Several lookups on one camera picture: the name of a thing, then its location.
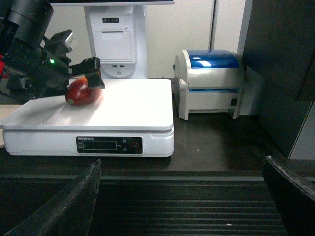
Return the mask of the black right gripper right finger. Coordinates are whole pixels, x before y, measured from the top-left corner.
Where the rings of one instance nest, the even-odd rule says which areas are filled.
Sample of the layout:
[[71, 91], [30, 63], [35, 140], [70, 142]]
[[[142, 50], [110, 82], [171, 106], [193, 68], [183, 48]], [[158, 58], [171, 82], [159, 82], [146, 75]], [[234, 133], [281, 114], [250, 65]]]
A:
[[265, 157], [263, 179], [289, 236], [315, 234], [315, 185], [271, 156]]

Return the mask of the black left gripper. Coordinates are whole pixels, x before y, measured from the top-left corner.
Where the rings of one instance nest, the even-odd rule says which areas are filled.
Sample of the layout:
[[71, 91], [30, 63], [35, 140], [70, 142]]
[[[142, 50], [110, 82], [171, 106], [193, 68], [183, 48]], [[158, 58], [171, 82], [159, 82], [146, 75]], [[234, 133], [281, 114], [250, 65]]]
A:
[[71, 59], [66, 54], [72, 49], [67, 42], [72, 36], [71, 30], [56, 33], [50, 39], [45, 38], [44, 47], [36, 48], [15, 39], [6, 53], [6, 69], [26, 78], [32, 98], [65, 95], [70, 76], [84, 75], [88, 88], [104, 89], [98, 57], [69, 66]]

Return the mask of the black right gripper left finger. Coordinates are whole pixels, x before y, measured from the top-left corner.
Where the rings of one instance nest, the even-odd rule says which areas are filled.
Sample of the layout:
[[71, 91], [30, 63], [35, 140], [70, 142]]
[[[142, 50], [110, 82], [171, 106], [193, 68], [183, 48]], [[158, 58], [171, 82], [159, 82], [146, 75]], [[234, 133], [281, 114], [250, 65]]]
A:
[[87, 236], [99, 194], [101, 161], [66, 185], [6, 236]]

